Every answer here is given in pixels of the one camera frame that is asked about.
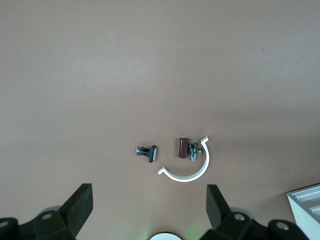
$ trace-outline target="beige surface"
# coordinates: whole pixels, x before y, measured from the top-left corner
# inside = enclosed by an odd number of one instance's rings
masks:
[[[198,239],[206,185],[262,224],[319,183],[320,1],[0,2],[0,216],[93,184],[79,240]],[[177,139],[209,136],[196,172]],[[147,163],[135,148],[158,145]]]

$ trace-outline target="white circular disc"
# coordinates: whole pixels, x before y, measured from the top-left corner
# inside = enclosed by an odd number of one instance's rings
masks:
[[[182,240],[182,239],[172,233],[161,232],[153,236],[150,240]]]

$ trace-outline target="white container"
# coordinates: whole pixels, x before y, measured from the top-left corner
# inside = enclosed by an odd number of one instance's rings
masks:
[[[320,184],[287,194],[294,219],[310,240],[320,239]]]

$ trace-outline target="white arc-shaped part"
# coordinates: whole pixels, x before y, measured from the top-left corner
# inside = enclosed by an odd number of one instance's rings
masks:
[[[193,180],[200,178],[205,173],[205,171],[207,170],[207,168],[209,166],[210,156],[209,156],[208,147],[206,145],[206,142],[208,142],[208,141],[209,141],[209,138],[207,136],[205,136],[201,140],[201,144],[205,150],[205,161],[204,161],[203,166],[196,173],[194,173],[190,176],[177,176],[177,175],[174,175],[173,173],[169,172],[165,167],[162,167],[161,169],[159,169],[158,174],[160,175],[160,174],[164,173],[172,180],[175,180],[177,182],[182,182],[182,183],[191,182]]]

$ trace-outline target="brown cylinder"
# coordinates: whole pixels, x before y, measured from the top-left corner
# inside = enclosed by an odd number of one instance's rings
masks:
[[[188,157],[188,138],[180,138],[179,141],[179,158],[186,159]]]

